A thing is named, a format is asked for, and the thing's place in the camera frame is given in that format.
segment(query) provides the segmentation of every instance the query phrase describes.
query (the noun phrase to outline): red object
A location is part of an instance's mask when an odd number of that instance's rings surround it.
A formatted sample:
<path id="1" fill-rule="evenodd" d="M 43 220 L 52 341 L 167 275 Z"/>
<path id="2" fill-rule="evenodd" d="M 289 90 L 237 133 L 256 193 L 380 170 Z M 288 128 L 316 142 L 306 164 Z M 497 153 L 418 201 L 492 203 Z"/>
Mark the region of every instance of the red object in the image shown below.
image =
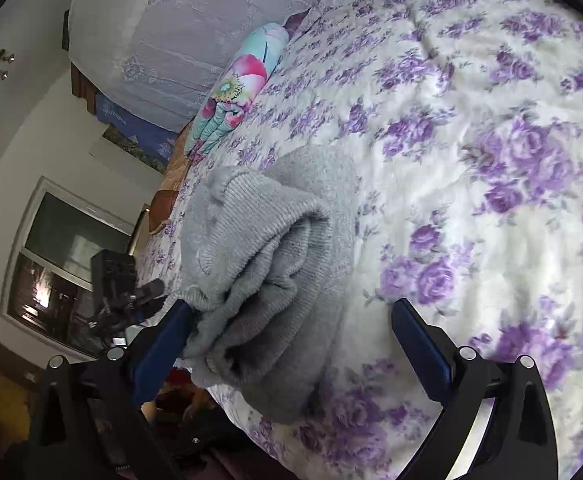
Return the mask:
<path id="1" fill-rule="evenodd" d="M 189 376 L 187 370 L 181 368 L 173 368 L 169 370 L 168 377 L 165 379 L 169 384 L 192 384 L 192 378 Z"/>

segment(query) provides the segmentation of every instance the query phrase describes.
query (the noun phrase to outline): floral bedspread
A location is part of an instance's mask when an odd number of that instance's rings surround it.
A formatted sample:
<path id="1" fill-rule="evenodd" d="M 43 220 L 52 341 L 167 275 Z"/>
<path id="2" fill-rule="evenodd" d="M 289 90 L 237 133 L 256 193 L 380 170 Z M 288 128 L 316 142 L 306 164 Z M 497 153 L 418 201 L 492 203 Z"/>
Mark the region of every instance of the floral bedspread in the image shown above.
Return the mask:
<path id="1" fill-rule="evenodd" d="M 232 421 L 301 479 L 396 478 L 440 410 L 389 327 L 406 296 L 456 344 L 536 359 L 570 478 L 583 462 L 583 17 L 556 0 L 319 0 L 243 124 L 190 171 L 141 279 L 178 288 L 179 233 L 210 170 L 263 169 L 306 143 L 357 162 L 344 320 L 312 416 L 273 424 L 216 386 Z"/>

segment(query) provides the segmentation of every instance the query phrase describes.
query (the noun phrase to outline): gray knit sweater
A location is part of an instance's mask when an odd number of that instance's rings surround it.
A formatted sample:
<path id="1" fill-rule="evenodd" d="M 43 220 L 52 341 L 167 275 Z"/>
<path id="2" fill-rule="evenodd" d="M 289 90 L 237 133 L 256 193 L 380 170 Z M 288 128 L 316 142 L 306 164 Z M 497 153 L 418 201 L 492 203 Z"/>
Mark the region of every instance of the gray knit sweater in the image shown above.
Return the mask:
<path id="1" fill-rule="evenodd" d="M 226 383 L 292 423 L 319 381 L 353 251 L 355 168 L 304 146 L 263 173 L 213 171 L 182 231 L 182 296 L 200 311 L 184 357 L 200 386 Z"/>

